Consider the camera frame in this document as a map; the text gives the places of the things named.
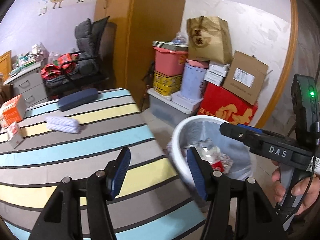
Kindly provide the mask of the person right hand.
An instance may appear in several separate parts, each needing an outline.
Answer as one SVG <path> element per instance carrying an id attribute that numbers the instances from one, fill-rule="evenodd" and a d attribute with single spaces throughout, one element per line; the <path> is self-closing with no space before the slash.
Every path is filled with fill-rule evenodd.
<path id="1" fill-rule="evenodd" d="M 306 178 L 300 181 L 292 188 L 292 195 L 298 196 L 304 193 L 309 183 L 310 178 Z M 280 168 L 277 168 L 272 173 L 272 181 L 274 182 L 274 200 L 276 202 L 281 202 L 285 195 L 285 187 L 280 182 Z M 315 218 L 319 220 L 319 175 L 314 175 L 312 183 L 308 189 L 308 192 L 296 213 L 297 216 L 307 213 L 310 210 L 309 214 L 313 213 Z"/>

